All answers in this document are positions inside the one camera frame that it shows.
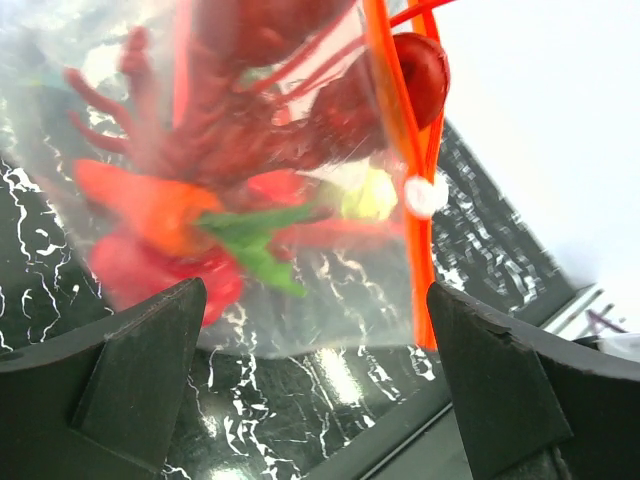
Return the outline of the clear orange-zip bag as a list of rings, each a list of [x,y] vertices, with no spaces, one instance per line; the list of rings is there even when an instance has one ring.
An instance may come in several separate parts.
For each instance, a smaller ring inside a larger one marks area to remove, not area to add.
[[[6,170],[111,308],[201,279],[203,347],[435,349],[435,9],[6,1]]]

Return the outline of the red toy bell pepper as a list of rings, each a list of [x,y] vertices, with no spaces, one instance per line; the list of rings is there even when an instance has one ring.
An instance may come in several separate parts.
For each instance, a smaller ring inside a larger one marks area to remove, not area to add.
[[[137,238],[114,214],[107,212],[115,218],[117,228],[94,245],[89,264],[120,308],[128,308],[184,279],[199,277],[207,289],[202,323],[208,326],[242,295],[243,276],[254,277],[219,247],[196,261],[164,255]],[[274,251],[272,243],[270,251],[278,260],[290,263],[286,256]]]

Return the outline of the red toy lobster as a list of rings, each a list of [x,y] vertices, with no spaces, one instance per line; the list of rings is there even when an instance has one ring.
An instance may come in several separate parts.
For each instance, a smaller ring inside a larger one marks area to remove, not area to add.
[[[315,71],[288,93],[272,87],[306,61],[352,9],[349,1],[203,1],[186,47],[186,104],[174,127],[155,111],[156,76],[147,32],[133,29],[119,69],[135,110],[101,95],[75,69],[67,83],[110,114],[123,136],[88,127],[94,146],[125,155],[131,172],[217,191],[279,170],[308,171],[381,150],[385,131],[375,97],[371,50],[346,44],[337,59],[358,57],[336,78]]]

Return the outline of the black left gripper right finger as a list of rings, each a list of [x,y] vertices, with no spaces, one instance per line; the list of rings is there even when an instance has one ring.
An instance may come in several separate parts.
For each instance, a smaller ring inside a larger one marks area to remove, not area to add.
[[[638,363],[440,283],[427,303],[474,478],[638,478]]]

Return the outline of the orange toy carrot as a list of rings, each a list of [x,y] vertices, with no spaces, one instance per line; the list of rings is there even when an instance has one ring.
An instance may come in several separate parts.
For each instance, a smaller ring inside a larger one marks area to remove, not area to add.
[[[73,163],[85,198],[114,214],[137,238],[184,261],[219,247],[263,284],[303,297],[293,267],[270,251],[279,231],[319,213],[309,202],[252,212],[231,212],[211,191],[190,183],[133,173],[89,158]]]

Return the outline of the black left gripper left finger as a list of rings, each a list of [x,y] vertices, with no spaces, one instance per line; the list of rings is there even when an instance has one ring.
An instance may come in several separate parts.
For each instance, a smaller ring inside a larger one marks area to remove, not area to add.
[[[1,356],[4,479],[157,479],[206,303],[185,280]]]

